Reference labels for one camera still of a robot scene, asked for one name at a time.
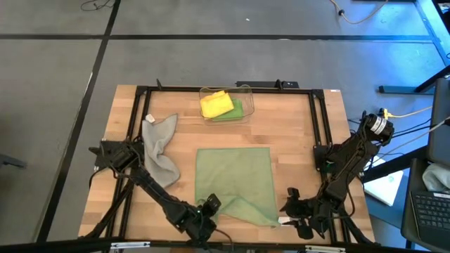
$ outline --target desk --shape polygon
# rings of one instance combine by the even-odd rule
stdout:
[[[104,138],[122,141],[129,125],[136,86],[119,85],[110,111]],[[349,137],[349,127],[340,91],[324,90],[331,134],[335,143]],[[255,113],[249,122],[218,126],[204,125],[200,116],[198,93],[153,91],[150,113],[160,121],[174,113],[179,121],[173,139],[165,148],[181,172],[181,178],[167,192],[194,204],[195,154],[198,148],[268,147],[271,151],[272,171],[276,191],[276,203],[280,209],[287,198],[287,188],[295,187],[302,197],[313,197],[321,180],[315,170],[312,147],[315,145],[311,123],[311,111],[307,96],[297,94],[253,94]],[[141,115],[143,98],[138,108]],[[134,125],[138,132],[138,119]],[[325,136],[321,117],[321,135]],[[110,170],[94,177],[84,210],[79,235],[86,235],[100,221],[113,198],[115,179]],[[358,180],[349,186],[356,205],[355,224],[370,240],[374,240],[364,192]],[[351,211],[349,198],[346,208]],[[118,234],[121,211],[117,213],[113,235]],[[342,231],[335,222],[338,240]],[[234,242],[247,243],[315,243],[329,244],[329,234],[323,240],[317,234],[312,240],[303,240],[291,226],[279,228],[258,227],[228,216],[219,217],[218,228],[228,233]],[[135,188],[127,224],[126,239],[186,241],[187,234],[180,234],[167,222],[162,209],[140,188]],[[209,242],[228,242],[220,233],[213,233]]]

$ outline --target yellow cable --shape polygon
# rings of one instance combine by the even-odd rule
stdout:
[[[432,106],[429,106],[429,107],[427,107],[427,108],[423,108],[422,110],[418,110],[418,111],[415,111],[415,112],[412,112],[412,113],[408,113],[408,114],[406,114],[406,115],[400,115],[400,116],[396,116],[396,115],[392,115],[392,114],[390,114],[390,113],[387,113],[387,117],[394,117],[394,118],[408,117],[408,116],[417,114],[417,113],[419,113],[419,112],[423,112],[423,111],[429,110],[429,109],[431,109],[431,108],[433,108],[433,107],[432,107]]]
[[[368,20],[369,18],[372,18],[379,10],[381,10],[381,8],[382,8],[385,4],[387,4],[387,2],[388,2],[389,0],[386,0],[384,3],[382,3],[382,5],[380,5],[380,7],[376,8],[376,9],[375,9],[370,15],[368,15],[366,18],[363,18],[362,20],[356,21],[356,22],[350,21],[350,20],[347,18],[347,16],[346,16],[343,12],[342,12],[342,14],[339,14],[339,12],[340,12],[340,11],[343,11],[343,10],[339,7],[338,3],[336,3],[335,0],[330,0],[330,1],[336,6],[336,10],[337,10],[337,14],[338,14],[338,15],[341,15],[341,16],[344,18],[344,20],[347,21],[349,24],[352,24],[352,25],[358,25],[359,23],[362,23],[362,22]]]

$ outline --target wooden tabletop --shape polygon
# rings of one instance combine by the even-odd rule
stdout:
[[[136,86],[117,87],[105,130],[104,137],[107,140],[124,140],[135,90]],[[333,142],[341,143],[349,137],[341,93],[338,90],[325,90],[324,93]],[[200,116],[198,93],[152,92],[149,111],[157,122],[174,113],[179,115],[174,137],[165,148],[165,155],[172,159],[181,172],[181,178],[166,189],[170,195],[195,204],[195,157],[198,148],[250,147],[270,148],[278,209],[286,202],[288,187],[298,188],[301,198],[317,194],[321,180],[314,166],[312,147],[315,140],[307,96],[254,93],[253,98],[255,112],[249,122],[210,126],[205,125]],[[134,133],[139,129],[142,108],[143,96]],[[316,108],[324,141],[325,133],[318,101]],[[110,206],[114,187],[115,179],[110,170],[106,169],[94,177],[79,235],[86,235],[100,221]],[[374,240],[362,185],[358,180],[353,180],[349,188],[356,205],[352,218],[364,235]],[[345,204],[350,213],[352,206],[349,198]],[[120,216],[121,210],[115,221],[114,235],[118,234]],[[337,237],[341,240],[339,222],[335,223]],[[219,217],[218,228],[227,232],[234,242],[330,243],[328,233],[325,240],[317,234],[312,240],[303,240],[297,236],[297,231],[292,226],[259,227],[225,215]],[[125,237],[135,240],[188,239],[187,234],[180,234],[169,224],[161,207],[139,187],[134,190]],[[228,242],[228,239],[220,233],[213,233],[210,242]]]

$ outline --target green cloth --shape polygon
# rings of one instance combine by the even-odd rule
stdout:
[[[214,193],[226,214],[258,226],[279,226],[269,148],[199,149],[195,202]]]
[[[222,115],[212,118],[212,121],[242,119],[242,117],[244,117],[244,109],[242,107],[242,101],[237,98],[232,98],[231,102],[233,102],[234,109],[232,109],[229,112],[225,112]]]

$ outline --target gray floor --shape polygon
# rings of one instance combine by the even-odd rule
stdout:
[[[82,12],[82,2],[2,0],[0,33],[103,33],[110,9]],[[376,5],[338,2],[353,19]],[[410,3],[388,4],[358,26],[336,20],[333,11],[325,0],[128,0],[113,33],[427,34]],[[441,40],[446,47],[446,37]],[[99,41],[0,41],[0,153],[29,163],[25,171],[0,170],[2,245],[34,239],[98,47]],[[423,41],[110,41],[49,239],[77,236],[94,163],[87,148],[103,135],[118,84],[154,85],[159,78],[163,85],[231,86],[237,80],[280,78],[304,88],[341,89],[347,116],[357,118],[362,110],[380,107],[400,115],[430,106],[432,97],[381,95],[376,88],[417,85],[443,67],[435,46]],[[425,112],[393,122],[405,129],[429,117]],[[395,139],[382,151],[410,138]],[[399,152],[424,144],[425,138]],[[378,242],[403,247],[393,240],[401,237],[398,229],[375,219],[373,226]]]

